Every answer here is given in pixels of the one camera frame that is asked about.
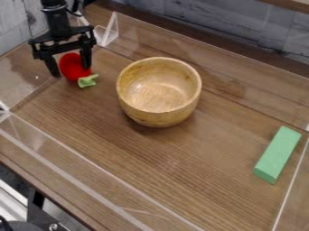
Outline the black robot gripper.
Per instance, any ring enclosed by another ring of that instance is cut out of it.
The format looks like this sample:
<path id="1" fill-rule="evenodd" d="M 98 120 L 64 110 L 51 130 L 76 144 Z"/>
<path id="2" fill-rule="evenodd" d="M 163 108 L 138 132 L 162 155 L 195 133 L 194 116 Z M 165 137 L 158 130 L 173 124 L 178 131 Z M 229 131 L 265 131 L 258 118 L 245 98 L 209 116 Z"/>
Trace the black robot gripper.
<path id="1" fill-rule="evenodd" d="M 32 48 L 35 59 L 44 61 L 44 64 L 54 77 L 60 77 L 54 55 L 66 51 L 80 50 L 82 64 L 86 69 L 92 66 L 92 46 L 96 44 L 94 36 L 94 27 L 74 26 L 67 36 L 55 37 L 51 32 L 44 33 L 28 44 Z"/>

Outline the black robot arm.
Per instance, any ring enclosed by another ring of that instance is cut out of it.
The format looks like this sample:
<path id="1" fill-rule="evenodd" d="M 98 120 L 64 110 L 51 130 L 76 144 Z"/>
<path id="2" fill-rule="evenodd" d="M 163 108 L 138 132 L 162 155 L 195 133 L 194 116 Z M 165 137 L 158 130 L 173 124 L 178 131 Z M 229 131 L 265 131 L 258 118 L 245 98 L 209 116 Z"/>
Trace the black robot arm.
<path id="1" fill-rule="evenodd" d="M 40 0 L 48 31 L 29 39 L 32 57 L 44 62 L 54 77 L 60 77 L 55 55 L 80 50 L 80 61 L 86 69 L 92 66 L 92 46 L 96 44 L 91 25 L 72 26 L 68 14 L 80 14 L 68 10 L 67 0 Z"/>

